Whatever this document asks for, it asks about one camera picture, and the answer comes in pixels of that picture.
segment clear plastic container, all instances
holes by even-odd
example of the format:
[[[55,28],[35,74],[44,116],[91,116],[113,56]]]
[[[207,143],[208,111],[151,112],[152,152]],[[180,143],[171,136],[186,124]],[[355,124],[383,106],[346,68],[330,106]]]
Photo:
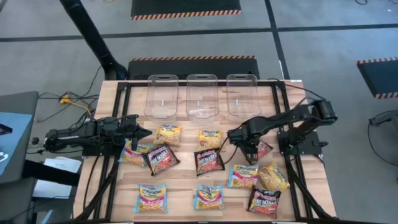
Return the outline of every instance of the clear plastic container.
[[[174,122],[177,117],[178,77],[151,75],[148,78],[147,103],[144,114],[153,122]]]
[[[248,74],[232,74],[226,77],[228,119],[245,121],[261,114],[257,92],[257,78]]]
[[[189,75],[187,77],[187,109],[192,122],[212,122],[219,112],[217,76]]]

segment black mat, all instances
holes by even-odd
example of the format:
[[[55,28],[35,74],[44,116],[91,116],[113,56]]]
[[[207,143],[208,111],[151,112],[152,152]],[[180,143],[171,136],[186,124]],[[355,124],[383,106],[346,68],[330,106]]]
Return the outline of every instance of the black mat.
[[[131,19],[166,19],[242,13],[239,0],[132,0]]]
[[[132,58],[130,80],[147,80],[150,75],[177,75],[180,80],[191,74],[214,74],[224,80],[230,74],[254,74],[259,78],[254,56]]]
[[[397,57],[360,60],[357,66],[376,99],[398,96]]]

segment black metal frame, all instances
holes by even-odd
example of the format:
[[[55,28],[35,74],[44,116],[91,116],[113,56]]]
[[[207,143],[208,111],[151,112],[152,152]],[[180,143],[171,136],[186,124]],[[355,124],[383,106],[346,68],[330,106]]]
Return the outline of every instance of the black metal frame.
[[[179,82],[179,86],[186,86],[186,85],[187,85],[186,82]],[[271,87],[272,97],[274,99],[274,104],[275,104],[275,111],[277,114],[281,113],[277,88],[279,88],[281,91],[282,100],[284,102],[285,110],[288,111],[290,109],[289,100],[287,97],[287,92],[286,92],[286,87],[285,87],[284,82],[258,80],[257,85]],[[129,106],[131,88],[132,87],[146,87],[146,86],[147,86],[146,82],[139,82],[139,83],[119,82],[117,91],[116,91],[116,97],[115,97],[115,101],[114,101],[112,116],[116,117],[118,115],[118,108],[119,108],[119,104],[121,101],[121,93],[123,90],[126,91],[126,94],[125,94],[125,98],[124,98],[124,102],[123,102],[121,116],[125,117],[125,116],[127,116],[127,109]],[[218,86],[226,86],[226,82],[218,82]],[[281,132],[281,131],[284,131],[283,127],[279,128],[279,132]],[[290,163],[290,158],[289,158],[288,154],[286,154],[286,153],[284,154],[284,159],[285,159],[286,164]],[[296,161],[296,165],[297,165],[298,177],[299,177],[300,181],[305,186],[305,176],[303,173],[303,167],[302,167],[302,161],[300,159],[300,154],[297,155],[295,161]],[[103,164],[102,171],[101,171],[101,178],[99,180],[100,186],[103,184],[103,182],[106,178],[106,173],[108,171],[108,164],[109,164],[109,157],[105,157],[104,164]],[[117,174],[116,174],[115,178],[112,180],[111,185],[109,186],[109,195],[108,195],[108,203],[107,203],[107,207],[106,207],[105,220],[111,219],[113,199],[114,199],[114,194],[115,194],[115,189],[116,189],[116,177],[117,177]],[[292,196],[292,206],[293,206],[294,216],[295,216],[295,219],[298,220],[299,218],[301,218],[301,215],[300,215],[299,203],[298,203],[296,189],[295,189],[295,182],[291,175],[288,175],[288,180],[290,183],[290,194]],[[308,201],[305,198],[303,198],[303,199],[304,199],[304,203],[305,203],[305,212],[306,212],[307,218],[313,218],[312,209],[309,206]],[[99,201],[99,203],[97,204],[97,206],[95,208],[94,217],[93,217],[94,219],[99,219],[100,206],[101,206],[101,201]]]

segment gray carpet floor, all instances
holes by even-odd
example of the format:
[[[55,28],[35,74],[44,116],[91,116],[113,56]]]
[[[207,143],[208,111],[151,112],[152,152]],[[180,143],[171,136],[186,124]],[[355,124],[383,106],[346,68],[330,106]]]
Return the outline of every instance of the gray carpet floor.
[[[82,2],[101,34],[271,26],[263,0],[241,0],[243,13],[236,16],[152,21],[130,20],[131,0]],[[277,27],[398,21],[398,4],[388,0],[369,0],[364,6],[354,0],[271,0],[271,4]],[[63,35],[80,34],[58,1],[8,0],[0,12],[0,40]],[[306,88],[330,99],[338,113],[336,124],[318,129],[320,139],[330,143],[324,148],[323,158],[337,215],[346,220],[397,223],[398,168],[384,163],[372,152],[366,128],[369,118],[397,109],[398,100],[374,99],[355,61],[398,56],[398,28],[279,32],[279,35],[290,78],[303,80]],[[105,39],[105,42],[124,66],[131,57],[255,55],[261,78],[282,78],[271,32],[133,37]],[[98,67],[84,40],[0,41],[0,95],[29,90],[56,94],[70,90],[83,94]],[[99,93],[103,78],[100,70],[92,94]],[[56,100],[39,100],[36,119],[40,121],[62,108]],[[34,123],[32,136],[43,139],[49,129],[67,128],[83,112],[69,107],[51,119]],[[371,128],[376,150],[398,163],[396,134],[388,123]],[[55,156],[45,153],[27,158],[42,161]]]

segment orange and black striped edge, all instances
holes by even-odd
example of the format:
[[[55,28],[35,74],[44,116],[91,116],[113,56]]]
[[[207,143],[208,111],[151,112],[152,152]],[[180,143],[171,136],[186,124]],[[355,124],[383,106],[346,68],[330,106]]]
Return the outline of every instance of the orange and black striped edge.
[[[217,59],[255,59],[253,55],[235,56],[199,56],[199,57],[151,57],[151,58],[130,58],[130,62],[153,61],[153,60],[217,60]]]
[[[150,14],[150,15],[139,15],[132,16],[132,20],[145,20],[145,19],[169,19],[169,18],[181,18],[181,17],[195,17],[195,16],[223,16],[223,15],[238,15],[242,14],[242,10],[231,9],[231,10],[220,10],[220,11],[202,11],[202,12],[178,12],[178,13],[167,13],[167,14]]]
[[[356,64],[361,65],[365,63],[377,63],[377,62],[390,62],[398,60],[397,57],[389,57],[389,58],[379,58],[379,59],[369,59],[369,60],[357,60]],[[398,92],[391,93],[377,93],[374,95],[376,99],[385,99],[385,98],[396,98],[398,96]]]

